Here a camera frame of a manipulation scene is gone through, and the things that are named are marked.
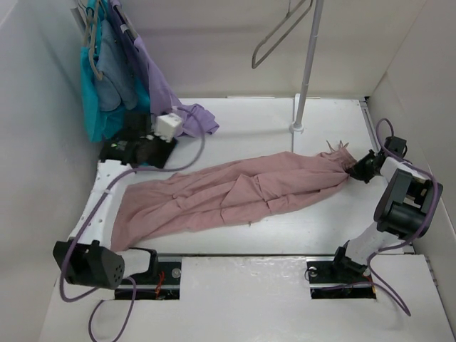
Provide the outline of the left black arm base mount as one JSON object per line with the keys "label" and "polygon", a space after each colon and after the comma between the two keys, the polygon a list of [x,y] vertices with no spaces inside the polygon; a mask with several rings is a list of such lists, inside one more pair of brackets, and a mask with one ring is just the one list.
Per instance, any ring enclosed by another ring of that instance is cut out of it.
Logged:
{"label": "left black arm base mount", "polygon": [[144,274],[133,274],[137,286],[136,300],[169,301],[180,299],[182,260],[162,258],[155,270]]}

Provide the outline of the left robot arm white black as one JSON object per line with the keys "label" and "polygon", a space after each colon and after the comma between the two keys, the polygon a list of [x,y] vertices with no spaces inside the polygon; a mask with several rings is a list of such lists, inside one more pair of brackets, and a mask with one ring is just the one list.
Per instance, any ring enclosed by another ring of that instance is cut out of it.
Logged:
{"label": "left robot arm white black", "polygon": [[135,174],[161,171],[177,145],[182,119],[169,113],[152,119],[132,114],[103,141],[93,189],[80,221],[67,241],[57,241],[53,257],[72,285],[116,289],[125,278],[125,258],[113,252],[113,225]]}

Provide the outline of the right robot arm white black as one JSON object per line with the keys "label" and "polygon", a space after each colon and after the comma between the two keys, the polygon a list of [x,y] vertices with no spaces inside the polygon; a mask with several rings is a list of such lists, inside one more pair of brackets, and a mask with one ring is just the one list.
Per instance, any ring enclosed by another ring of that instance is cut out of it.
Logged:
{"label": "right robot arm white black", "polygon": [[348,174],[369,183],[375,176],[388,181],[374,211],[373,223],[358,237],[336,250],[329,263],[331,276],[344,281],[368,268],[368,257],[387,250],[396,242],[421,238],[429,229],[443,186],[434,184],[430,176],[398,160],[405,156],[407,141],[390,136],[384,149],[372,150]]}

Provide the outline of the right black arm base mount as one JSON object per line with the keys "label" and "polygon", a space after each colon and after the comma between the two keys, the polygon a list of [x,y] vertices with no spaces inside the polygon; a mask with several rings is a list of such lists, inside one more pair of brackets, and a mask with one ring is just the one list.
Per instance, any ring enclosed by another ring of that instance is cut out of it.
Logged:
{"label": "right black arm base mount", "polygon": [[305,279],[312,299],[376,299],[370,278],[355,271],[338,270],[331,260],[308,259]]}

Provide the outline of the pink trousers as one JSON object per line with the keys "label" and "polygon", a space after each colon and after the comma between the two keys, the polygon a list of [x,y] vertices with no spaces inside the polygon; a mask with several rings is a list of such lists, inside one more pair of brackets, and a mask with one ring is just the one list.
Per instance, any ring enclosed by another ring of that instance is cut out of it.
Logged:
{"label": "pink trousers", "polygon": [[113,225],[111,249],[121,252],[147,239],[303,209],[339,192],[355,164],[340,144],[314,156],[280,152],[129,185]]}

